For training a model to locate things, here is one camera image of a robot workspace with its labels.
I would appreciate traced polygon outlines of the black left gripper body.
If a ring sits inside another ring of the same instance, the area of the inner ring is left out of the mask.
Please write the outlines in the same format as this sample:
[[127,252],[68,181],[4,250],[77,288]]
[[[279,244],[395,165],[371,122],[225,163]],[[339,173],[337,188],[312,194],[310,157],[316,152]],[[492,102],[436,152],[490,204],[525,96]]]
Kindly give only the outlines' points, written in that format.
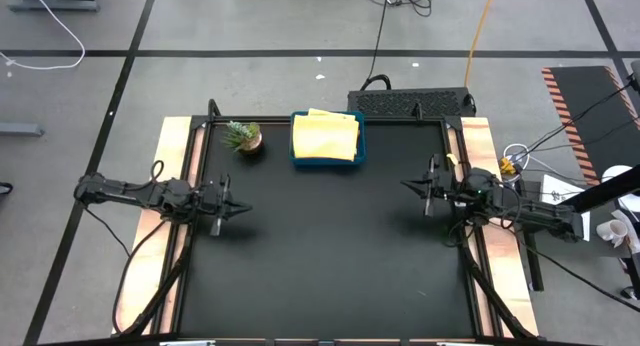
[[229,194],[231,178],[221,176],[217,183],[213,181],[202,186],[200,191],[199,211],[212,219],[209,235],[220,235],[222,220],[226,217],[226,200]]

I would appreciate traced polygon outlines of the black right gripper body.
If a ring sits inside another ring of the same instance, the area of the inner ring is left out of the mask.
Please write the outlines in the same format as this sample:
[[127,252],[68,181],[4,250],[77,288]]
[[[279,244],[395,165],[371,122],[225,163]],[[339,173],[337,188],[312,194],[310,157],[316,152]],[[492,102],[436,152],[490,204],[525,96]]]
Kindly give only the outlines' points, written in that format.
[[435,199],[443,199],[456,207],[465,207],[469,203],[469,197],[465,195],[466,178],[456,178],[453,171],[448,171],[441,166],[441,155],[434,154],[429,159],[428,169],[425,174],[428,182],[426,190],[428,198],[425,200],[425,216],[435,214]]

